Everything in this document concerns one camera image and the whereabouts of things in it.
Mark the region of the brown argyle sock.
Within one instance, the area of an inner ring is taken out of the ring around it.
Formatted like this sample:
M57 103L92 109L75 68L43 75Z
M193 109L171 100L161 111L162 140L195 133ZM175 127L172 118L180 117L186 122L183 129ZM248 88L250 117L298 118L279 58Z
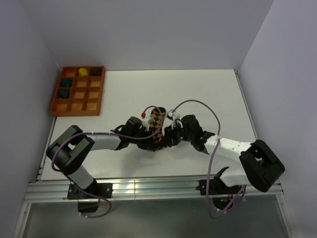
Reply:
M159 108L153 108L151 111L151 117L153 118L153 122L151 122L150 124L150 132L154 133L156 130L158 130L162 125L163 125L163 121L165 118L165 114L166 114L166 109L163 107L159 107ZM157 134L155 134L153 136L153 142L156 145L154 151L158 151L164 148L163 144L162 144L162 139L163 139L163 133L162 130L160 129Z

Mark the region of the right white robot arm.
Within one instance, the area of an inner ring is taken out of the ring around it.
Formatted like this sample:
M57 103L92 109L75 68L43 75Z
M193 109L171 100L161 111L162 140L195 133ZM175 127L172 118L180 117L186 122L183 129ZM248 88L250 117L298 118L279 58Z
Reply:
M283 163L262 140L241 142L222 138L203 130L194 115L181 118L171 111L167 118L172 123L164 129L166 146L187 141L198 152L220 155L236 163L233 167L225 165L210 180L208 185L216 193L226 193L238 185L252 185L258 191L267 192L285 172Z

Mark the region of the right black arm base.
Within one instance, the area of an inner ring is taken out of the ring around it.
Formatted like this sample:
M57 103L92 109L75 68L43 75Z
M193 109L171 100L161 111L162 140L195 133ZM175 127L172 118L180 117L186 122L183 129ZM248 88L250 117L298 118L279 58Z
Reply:
M223 210L229 202L233 200L234 195L236 195L242 188L238 185L228 187L221 181L220 176L228 168L229 167L224 167L212 179L210 179L209 195L224 195L223 197L216 197L212 199L214 206L220 210Z

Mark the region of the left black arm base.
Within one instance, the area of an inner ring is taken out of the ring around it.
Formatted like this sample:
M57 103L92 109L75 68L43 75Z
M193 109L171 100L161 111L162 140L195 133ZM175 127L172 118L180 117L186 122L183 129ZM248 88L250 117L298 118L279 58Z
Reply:
M112 183L97 183L94 181L88 188L82 189L76 184L70 184L67 200L77 200L77 210L81 216L87 218L100 218L107 215L112 209L109 199L112 197ZM108 204L104 213L96 215L101 202Z

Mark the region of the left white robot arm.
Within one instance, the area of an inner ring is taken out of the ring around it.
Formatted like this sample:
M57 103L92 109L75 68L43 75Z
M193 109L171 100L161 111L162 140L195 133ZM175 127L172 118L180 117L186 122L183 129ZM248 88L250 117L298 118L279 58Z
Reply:
M53 170L74 182L85 198L91 198L96 194L97 182L83 166L89 152L116 151L129 144L141 146L153 141L153 133L136 117L109 132L84 132L79 126L72 125L48 146L46 156L51 159Z

